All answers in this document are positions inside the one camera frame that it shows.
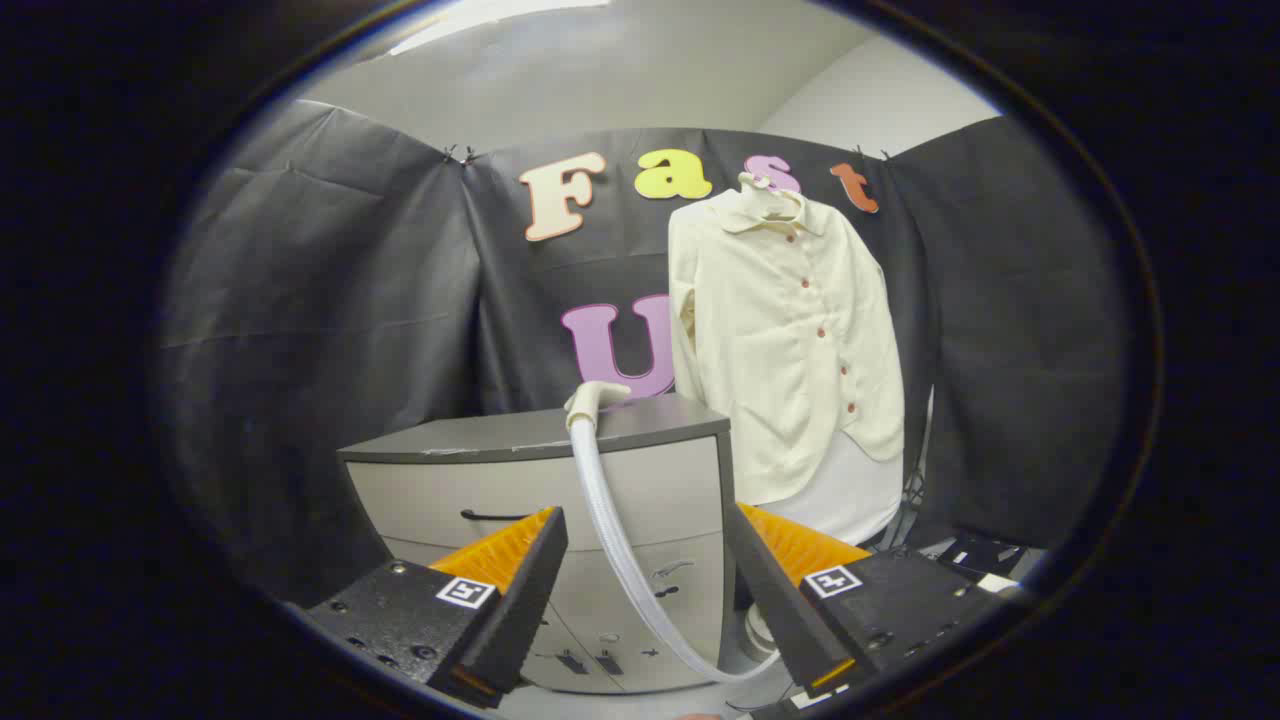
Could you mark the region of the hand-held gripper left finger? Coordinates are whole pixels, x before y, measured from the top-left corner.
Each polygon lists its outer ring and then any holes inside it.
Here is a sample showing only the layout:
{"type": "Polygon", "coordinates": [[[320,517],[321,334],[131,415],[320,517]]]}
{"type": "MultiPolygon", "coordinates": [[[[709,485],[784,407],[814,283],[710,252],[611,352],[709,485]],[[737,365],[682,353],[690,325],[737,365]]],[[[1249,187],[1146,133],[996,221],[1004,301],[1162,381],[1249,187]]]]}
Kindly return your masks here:
{"type": "Polygon", "coordinates": [[[300,616],[402,685],[497,708],[522,682],[566,550],[552,506],[429,565],[392,559],[300,616]]]}

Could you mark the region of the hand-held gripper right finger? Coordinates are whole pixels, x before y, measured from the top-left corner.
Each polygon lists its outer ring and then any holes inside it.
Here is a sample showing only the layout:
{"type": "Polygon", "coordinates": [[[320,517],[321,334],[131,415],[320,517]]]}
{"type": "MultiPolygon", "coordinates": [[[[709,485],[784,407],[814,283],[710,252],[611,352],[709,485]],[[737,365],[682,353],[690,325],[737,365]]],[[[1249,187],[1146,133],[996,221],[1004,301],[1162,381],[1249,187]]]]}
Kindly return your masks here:
{"type": "Polygon", "coordinates": [[[910,548],[867,552],[745,503],[724,538],[809,706],[886,716],[982,656],[1030,616],[1018,584],[980,582],[910,548]]]}

